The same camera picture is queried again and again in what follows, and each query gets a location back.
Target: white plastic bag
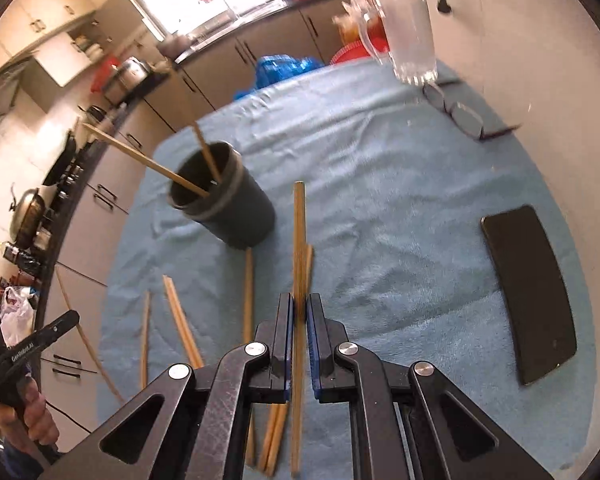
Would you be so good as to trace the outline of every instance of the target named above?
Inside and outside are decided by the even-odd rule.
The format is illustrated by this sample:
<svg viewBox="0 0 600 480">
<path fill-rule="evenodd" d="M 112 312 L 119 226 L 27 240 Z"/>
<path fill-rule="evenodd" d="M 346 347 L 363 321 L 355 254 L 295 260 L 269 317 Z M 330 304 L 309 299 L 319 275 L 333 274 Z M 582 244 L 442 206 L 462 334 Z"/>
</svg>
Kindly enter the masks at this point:
<svg viewBox="0 0 600 480">
<path fill-rule="evenodd" d="M 29 304 L 33 296 L 28 286 L 8 286 L 0 306 L 0 329 L 7 346 L 17 345 L 33 328 L 34 312 Z"/>
</svg>

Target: eyeglasses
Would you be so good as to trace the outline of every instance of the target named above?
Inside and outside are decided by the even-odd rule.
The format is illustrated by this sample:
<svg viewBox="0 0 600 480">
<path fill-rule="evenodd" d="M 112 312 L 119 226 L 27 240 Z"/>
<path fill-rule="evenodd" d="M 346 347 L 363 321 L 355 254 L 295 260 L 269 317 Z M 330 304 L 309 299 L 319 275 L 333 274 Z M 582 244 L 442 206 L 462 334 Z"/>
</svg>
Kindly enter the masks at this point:
<svg viewBox="0 0 600 480">
<path fill-rule="evenodd" d="M 461 82 L 459 79 L 455 79 L 440 83 L 440 86 L 459 82 Z M 521 126 L 520 124 L 516 124 L 515 126 L 506 126 L 501 130 L 485 132 L 484 122 L 478 112 L 458 101 L 450 102 L 448 98 L 445 98 L 445 93 L 440 86 L 435 83 L 427 83 L 424 85 L 422 88 L 424 97 L 427 98 L 427 101 L 429 101 L 434 108 L 447 113 L 454 120 L 456 125 L 474 140 L 488 140 L 493 139 L 494 137 L 500 137 L 510 134 Z"/>
</svg>

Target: blue towel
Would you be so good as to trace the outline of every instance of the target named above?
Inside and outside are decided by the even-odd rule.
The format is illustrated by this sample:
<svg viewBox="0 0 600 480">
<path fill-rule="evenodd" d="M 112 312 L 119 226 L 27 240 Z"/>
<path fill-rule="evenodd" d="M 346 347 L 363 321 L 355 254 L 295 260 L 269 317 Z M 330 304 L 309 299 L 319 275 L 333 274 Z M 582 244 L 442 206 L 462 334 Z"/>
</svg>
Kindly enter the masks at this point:
<svg viewBox="0 0 600 480">
<path fill-rule="evenodd" d="M 441 79 L 451 76 L 441 67 Z M 445 92 L 500 121 L 467 86 Z M 326 67 L 268 87 L 200 121 L 208 140 L 232 143 L 276 209 L 254 249 L 256 322 L 275 316 L 292 282 L 292 183 L 306 183 L 311 290 L 327 317 L 382 359 L 433 362 L 547 469 L 567 465 L 587 437 L 596 382 L 591 307 L 567 225 L 514 136 L 479 143 L 371 60 Z M 155 153 L 177 170 L 196 150 L 185 128 Z M 244 253 L 166 202 L 168 182 L 148 171 L 109 277 L 100 357 L 124 396 L 138 391 L 142 296 L 153 293 L 150 377 L 186 359 L 164 299 L 174 279 L 205 363 L 241 343 Z M 555 251 L 571 302 L 578 351 L 521 386 L 504 298 L 479 221 L 529 203 Z M 350 479 L 347 406 L 320 405 L 305 382 L 302 476 Z M 101 420 L 118 404 L 98 391 Z M 266 416 L 256 410 L 258 448 Z M 288 438 L 277 478 L 288 478 Z M 245 473 L 245 478 L 257 478 Z"/>
</svg>

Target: metal screw cap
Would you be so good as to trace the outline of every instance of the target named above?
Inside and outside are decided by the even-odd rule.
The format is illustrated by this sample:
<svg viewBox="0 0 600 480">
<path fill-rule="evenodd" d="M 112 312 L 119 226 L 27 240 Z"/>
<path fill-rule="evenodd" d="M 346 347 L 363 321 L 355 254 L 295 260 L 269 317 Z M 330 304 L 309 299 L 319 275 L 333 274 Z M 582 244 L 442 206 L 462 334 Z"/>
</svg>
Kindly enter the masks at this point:
<svg viewBox="0 0 600 480">
<path fill-rule="evenodd" d="M 267 347 L 258 341 L 249 343 L 247 346 L 244 347 L 244 351 L 247 352 L 247 354 L 254 356 L 254 357 L 264 354 L 264 352 L 266 350 L 267 350 Z"/>
<path fill-rule="evenodd" d="M 416 365 L 413 367 L 413 370 L 418 375 L 429 377 L 430 375 L 433 375 L 433 372 L 436 369 L 431 363 L 427 363 L 426 361 L 420 361 L 419 363 L 416 363 Z"/>
<path fill-rule="evenodd" d="M 173 365 L 171 368 L 169 368 L 169 377 L 171 379 L 176 379 L 176 380 L 184 379 L 188 375 L 189 375 L 189 367 L 182 363 Z"/>
<path fill-rule="evenodd" d="M 358 353 L 358 345 L 355 343 L 350 343 L 349 341 L 346 343 L 340 343 L 338 345 L 338 352 L 344 355 L 355 355 Z"/>
</svg>

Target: blue plastic bag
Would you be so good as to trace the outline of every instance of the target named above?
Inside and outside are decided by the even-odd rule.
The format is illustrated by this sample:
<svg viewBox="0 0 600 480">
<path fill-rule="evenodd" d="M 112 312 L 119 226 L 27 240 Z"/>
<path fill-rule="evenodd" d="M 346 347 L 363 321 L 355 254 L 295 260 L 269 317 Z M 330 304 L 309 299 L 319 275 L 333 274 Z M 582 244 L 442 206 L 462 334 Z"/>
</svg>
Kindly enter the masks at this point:
<svg viewBox="0 0 600 480">
<path fill-rule="evenodd" d="M 236 92 L 234 101 L 249 95 L 256 90 L 273 85 L 285 79 L 322 68 L 324 64 L 313 57 L 296 59 L 286 54 L 283 56 L 264 56 L 256 63 L 256 82 L 253 88 Z"/>
</svg>

